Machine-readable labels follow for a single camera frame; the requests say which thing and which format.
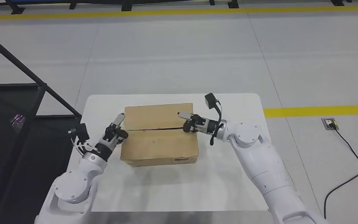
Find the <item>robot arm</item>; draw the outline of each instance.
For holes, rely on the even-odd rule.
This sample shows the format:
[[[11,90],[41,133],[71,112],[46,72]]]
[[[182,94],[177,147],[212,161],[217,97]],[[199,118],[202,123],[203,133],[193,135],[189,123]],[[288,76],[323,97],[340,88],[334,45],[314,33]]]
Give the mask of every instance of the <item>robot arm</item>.
[[[197,114],[178,116],[186,119],[185,132],[202,132],[231,144],[246,175],[264,197],[275,224],[328,223],[303,204],[291,186],[281,157],[258,125],[218,122]]]
[[[69,132],[71,134],[77,131],[79,141],[74,145],[82,158],[79,159],[77,169],[67,171],[54,180],[43,207],[36,217],[36,224],[88,223],[97,192],[95,177],[103,174],[107,160],[117,144],[121,144],[128,138],[127,132],[120,128],[123,120],[124,114],[119,114],[106,128],[105,134],[94,147],[86,143],[89,136],[84,124],[82,130]],[[80,212],[68,211],[61,208],[59,202],[65,205],[79,204],[83,208]]]

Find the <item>black cable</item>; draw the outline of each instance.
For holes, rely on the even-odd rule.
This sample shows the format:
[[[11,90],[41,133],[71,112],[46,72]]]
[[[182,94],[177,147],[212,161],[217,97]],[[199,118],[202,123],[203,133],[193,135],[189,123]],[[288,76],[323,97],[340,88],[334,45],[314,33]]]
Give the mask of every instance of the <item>black cable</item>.
[[[353,154],[356,156],[356,158],[358,159],[358,156],[357,156],[357,154],[353,151],[351,145],[350,145],[350,144],[345,140],[345,138],[343,138],[343,136],[341,136],[341,134],[338,132],[336,125],[335,125],[334,123],[331,123],[331,124],[329,124],[329,126],[330,126],[331,128],[333,128],[333,129],[337,132],[337,134],[347,143],[347,145],[348,145],[349,148],[351,149],[352,153],[353,153]],[[347,181],[344,182],[343,184],[341,184],[341,185],[339,185],[338,187],[336,187],[336,188],[334,188],[333,190],[331,190],[331,191],[326,195],[326,197],[325,197],[325,199],[324,199],[324,206],[323,206],[324,219],[326,219],[326,205],[327,205],[327,199],[328,199],[329,195],[332,194],[335,190],[337,190],[337,189],[340,188],[341,186],[344,186],[345,184],[351,182],[352,180],[354,180],[354,179],[356,179],[356,178],[358,178],[358,175],[355,175],[354,177],[350,178],[349,180],[347,180]]]
[[[326,198],[324,199],[324,206],[323,206],[324,219],[326,219],[326,204],[327,204],[327,199],[328,199],[329,195],[332,194],[335,190],[337,190],[337,189],[340,188],[341,186],[343,186],[343,185],[345,185],[345,184],[351,182],[352,180],[354,180],[354,179],[356,179],[356,178],[358,178],[358,175],[355,175],[353,178],[350,178],[348,181],[346,181],[346,182],[344,182],[343,184],[339,185],[338,187],[334,188],[333,190],[331,190],[331,191],[327,194]]]
[[[353,152],[353,154],[356,156],[356,158],[358,159],[358,156],[357,156],[357,154],[353,151],[353,149],[352,149],[352,147],[351,147],[351,145],[345,140],[345,138],[343,138],[343,136],[341,136],[341,134],[337,131],[337,128],[333,128],[336,132],[337,132],[337,134],[343,139],[343,141],[345,141],[346,143],[347,143],[347,145],[349,146],[349,148],[351,149],[351,151]]]

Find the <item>black frame bar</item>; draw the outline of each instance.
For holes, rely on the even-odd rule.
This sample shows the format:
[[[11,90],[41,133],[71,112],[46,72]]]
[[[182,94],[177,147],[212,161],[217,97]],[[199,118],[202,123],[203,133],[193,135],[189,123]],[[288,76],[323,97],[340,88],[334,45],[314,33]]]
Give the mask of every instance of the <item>black frame bar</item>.
[[[56,100],[64,105],[69,111],[71,111],[76,117],[81,118],[82,115],[76,111],[71,105],[69,105],[62,97],[60,97],[51,87],[47,85],[41,78],[34,74],[29,68],[27,68],[22,62],[20,62],[14,55],[12,55],[3,45],[0,44],[0,53],[4,55],[11,63],[17,68],[23,71],[27,76],[34,80],[37,84],[45,89],[46,92],[51,94]]]
[[[31,127],[31,123],[34,121],[36,117],[36,113],[40,107],[40,104],[43,100],[45,93],[46,93],[45,87],[39,86],[39,90],[37,91],[37,96],[34,105],[25,116],[26,118],[25,122],[23,123],[23,126],[19,134],[17,135],[16,142],[12,147],[12,151],[8,157],[9,161],[6,162],[3,171],[0,173],[1,180],[4,183],[6,183],[0,185],[0,198],[1,198],[0,208],[3,207],[3,203],[6,201],[7,192],[9,191],[8,186],[11,185],[13,179],[12,174],[16,172],[16,169],[14,169],[14,165],[17,164],[16,161],[18,160],[18,157],[21,154],[21,150],[26,142],[26,137]]]
[[[25,8],[20,8],[17,4],[11,2],[11,0],[5,0],[5,2],[12,9],[12,15],[22,14],[22,12],[25,10]]]
[[[231,2],[228,2],[229,8],[239,8],[239,4],[237,0],[232,0]]]

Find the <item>cardboard box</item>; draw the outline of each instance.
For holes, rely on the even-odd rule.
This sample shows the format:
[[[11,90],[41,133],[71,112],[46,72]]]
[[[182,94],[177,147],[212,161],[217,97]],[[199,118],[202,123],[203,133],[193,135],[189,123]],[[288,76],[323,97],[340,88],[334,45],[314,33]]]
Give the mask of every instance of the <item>cardboard box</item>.
[[[179,111],[193,113],[192,104],[131,106],[125,108],[129,137],[121,159],[132,167],[194,163],[199,155],[197,136],[185,133]]]

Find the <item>black metal frame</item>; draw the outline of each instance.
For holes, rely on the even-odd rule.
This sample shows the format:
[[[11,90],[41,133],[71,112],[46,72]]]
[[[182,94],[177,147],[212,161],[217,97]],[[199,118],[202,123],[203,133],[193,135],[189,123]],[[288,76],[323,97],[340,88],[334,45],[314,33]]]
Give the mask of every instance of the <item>black metal frame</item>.
[[[121,4],[122,11],[131,11],[134,4],[147,4],[147,3],[161,3],[161,2],[181,2],[186,0],[64,0],[64,1],[28,1],[28,2],[12,2],[11,0],[6,0],[6,3],[0,3],[1,5],[9,5],[12,8],[11,14],[22,14],[25,8],[19,8],[19,5],[26,4],[69,4],[69,9],[74,10],[77,4],[86,3],[86,4]],[[214,6],[215,0],[209,0],[209,5]],[[229,8],[239,8],[237,0],[232,0],[228,2]]]
[[[29,133],[31,123],[34,121],[34,119],[36,117],[36,113],[40,107],[40,104],[41,104],[43,97],[45,95],[45,92],[46,92],[44,87],[39,86],[38,88],[39,88],[39,90],[37,92],[37,96],[36,96],[34,105],[33,105],[32,109],[27,113],[25,122],[24,122],[19,134],[17,135],[16,142],[15,142],[14,146],[12,147],[12,151],[11,151],[10,155],[8,156],[8,161],[5,163],[5,166],[1,173],[2,181],[4,181],[4,183],[7,183],[7,184],[0,185],[0,198],[2,198],[3,202],[6,200],[6,196],[7,196],[7,194],[6,194],[6,192],[8,190],[7,186],[10,185],[12,182],[12,177],[13,177],[12,174],[16,171],[14,169],[14,165],[17,164],[16,161],[18,160],[18,157],[21,154],[23,145],[25,144],[26,137],[27,137],[27,134]]]
[[[82,115],[76,111],[71,105],[69,105],[62,97],[60,97],[51,87],[47,85],[41,78],[34,74],[29,68],[27,68],[22,62],[20,62],[14,55],[12,55],[3,45],[0,44],[0,54],[4,55],[11,63],[17,68],[22,70],[27,76],[34,80],[40,87],[44,88],[46,92],[51,94],[57,101],[64,105],[69,111],[71,111],[76,117],[81,118]]]
[[[17,4],[15,4],[15,3],[11,2],[11,0],[5,0],[5,2],[12,9],[12,12],[11,12],[12,15],[22,14],[22,12],[25,10],[25,8],[19,8],[19,6],[17,6]]]
[[[231,2],[228,2],[229,8],[239,8],[239,4],[237,0],[232,0]]]
[[[6,192],[9,190],[7,186],[12,182],[13,176],[12,174],[16,171],[15,164],[18,160],[19,155],[21,154],[21,150],[24,147],[26,137],[30,131],[30,127],[34,119],[37,117],[36,113],[40,107],[40,104],[43,100],[43,97],[46,92],[51,94],[56,100],[58,100],[63,106],[65,106],[69,111],[71,111],[74,116],[80,121],[82,116],[76,111],[71,105],[69,105],[62,97],[60,97],[51,87],[49,87],[43,80],[41,80],[37,75],[35,75],[31,70],[29,70],[23,63],[21,63],[14,55],[12,55],[5,47],[0,44],[0,54],[4,55],[11,63],[13,63],[17,68],[23,71],[27,76],[29,76],[36,83],[25,83],[25,84],[3,84],[0,85],[2,89],[11,89],[11,90],[33,90],[38,89],[36,93],[36,97],[34,100],[34,104],[30,111],[25,114],[26,120],[17,135],[16,142],[12,147],[12,151],[8,157],[8,161],[3,167],[2,172],[0,173],[1,180],[4,183],[0,185],[0,202],[4,202],[6,198]]]

